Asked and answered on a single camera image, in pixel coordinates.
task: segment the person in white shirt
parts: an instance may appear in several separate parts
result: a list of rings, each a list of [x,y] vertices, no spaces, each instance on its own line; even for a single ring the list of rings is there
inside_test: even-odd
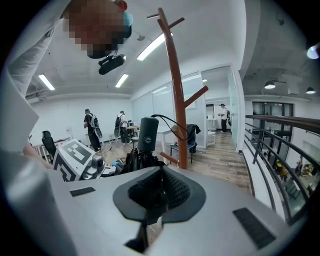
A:
[[[0,86],[0,108],[7,109],[7,105],[13,99],[20,100],[16,90],[7,87],[15,85],[23,99],[25,98],[32,76],[52,40],[54,29],[60,19],[64,19],[64,29],[69,32],[69,37],[74,38],[77,44],[81,43],[87,50],[90,50],[93,45],[111,44],[113,35],[122,33],[125,25],[131,25],[133,18],[125,11],[126,9],[127,3],[123,0],[115,0],[114,2],[111,0],[50,1],[26,26],[6,60],[1,76],[1,83],[6,87]],[[39,118],[25,102],[17,104],[17,106],[20,108],[18,111],[12,108],[12,113],[8,114],[20,113],[23,116],[28,116],[30,123],[35,123]],[[46,168],[52,169],[52,165],[46,163],[30,143],[26,143],[27,136],[25,136],[25,141],[22,141],[25,134],[30,134],[29,129],[33,127],[30,123],[26,123],[25,119],[21,118],[20,123],[15,126],[15,130],[4,127],[1,130],[0,148],[14,152],[22,151],[24,155],[36,158]],[[11,143],[14,146],[8,148],[8,143],[4,139],[7,134],[4,134],[3,131],[20,134],[20,137]]]
[[[227,115],[228,115],[228,110],[226,109],[226,105],[221,103],[219,106],[222,108],[222,112],[218,114],[219,117],[221,117],[221,128],[222,128],[222,133],[227,132]]]
[[[120,114],[118,114],[118,117],[120,118],[120,137],[121,142],[123,145],[126,145],[126,143],[131,143],[132,140],[129,139],[128,131],[127,131],[127,124],[128,121],[125,120],[125,112],[120,111]]]

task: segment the person in black clothes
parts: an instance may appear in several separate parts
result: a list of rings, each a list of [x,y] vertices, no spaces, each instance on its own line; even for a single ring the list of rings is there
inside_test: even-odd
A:
[[[84,117],[84,125],[83,127],[86,129],[88,127],[88,136],[91,142],[91,145],[95,152],[101,150],[101,145],[98,136],[95,133],[95,129],[91,126],[91,120],[94,118],[94,115],[90,113],[89,109],[85,110],[85,117]]]

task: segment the black pants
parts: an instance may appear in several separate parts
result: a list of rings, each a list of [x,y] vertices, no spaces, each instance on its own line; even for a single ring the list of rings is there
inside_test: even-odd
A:
[[[224,133],[227,131],[227,119],[221,119],[221,128]]]
[[[122,143],[129,143],[130,142],[127,128],[120,127],[120,137],[121,137],[121,142]]]
[[[91,143],[94,151],[97,152],[101,148],[98,136],[96,135],[95,132],[93,132],[92,135],[88,134],[88,136],[89,136],[89,140],[90,140],[90,143]]]

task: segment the wooden floor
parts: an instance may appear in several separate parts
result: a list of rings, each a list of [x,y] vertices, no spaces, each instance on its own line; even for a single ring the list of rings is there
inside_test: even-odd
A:
[[[102,156],[106,164],[111,164],[112,161],[125,158],[132,147],[132,143],[123,145],[120,140],[111,144],[107,142],[97,155]],[[169,155],[169,144],[165,147],[166,153]],[[161,150],[162,145],[157,141],[153,155],[163,160],[159,155]],[[173,150],[172,156],[178,158],[178,152]],[[193,154],[192,164],[190,163],[190,156],[191,154],[188,153],[188,170],[233,183],[252,195],[245,160],[242,154],[235,153],[230,132],[221,133],[217,131],[215,144],[206,149],[197,147],[196,153]]]

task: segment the concrete ceiling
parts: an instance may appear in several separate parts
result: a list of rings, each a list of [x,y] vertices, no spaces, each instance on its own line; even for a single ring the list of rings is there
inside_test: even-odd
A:
[[[244,1],[128,0],[128,12],[133,14],[134,19],[132,35],[118,51],[119,54],[126,55],[127,60],[123,66],[106,75],[98,73],[99,60],[88,58],[81,46],[74,44],[68,33],[63,32],[60,22],[31,80],[27,94],[41,92],[46,96],[81,93],[132,95],[162,74],[166,74],[169,79],[169,62],[164,43],[144,61],[137,60],[137,56],[146,46],[161,34],[157,19],[146,19],[148,15],[156,13],[158,7],[164,9],[169,23],[180,17],[185,18],[184,22],[171,30],[183,75],[198,70],[199,66],[194,64],[193,60],[210,66],[211,63],[225,63],[229,61],[227,56],[231,56],[237,63],[241,63],[239,56],[244,49],[236,43],[239,41],[240,30],[237,26],[241,24],[243,27],[245,20],[241,13],[233,13],[237,13],[237,6],[242,2]],[[145,40],[137,41],[139,35],[145,36]],[[221,57],[213,60],[211,56]],[[115,88],[124,73],[129,74],[128,79],[120,88]],[[39,74],[45,74],[56,90],[48,91],[39,80]]]
[[[260,21],[252,58],[242,80],[245,95],[279,95],[299,98],[319,97],[320,75],[317,60],[307,57],[306,38],[291,17],[273,1],[260,1]],[[298,95],[288,94],[288,83],[264,89],[268,80],[286,82],[282,74],[296,77]],[[313,87],[317,93],[306,94]]]

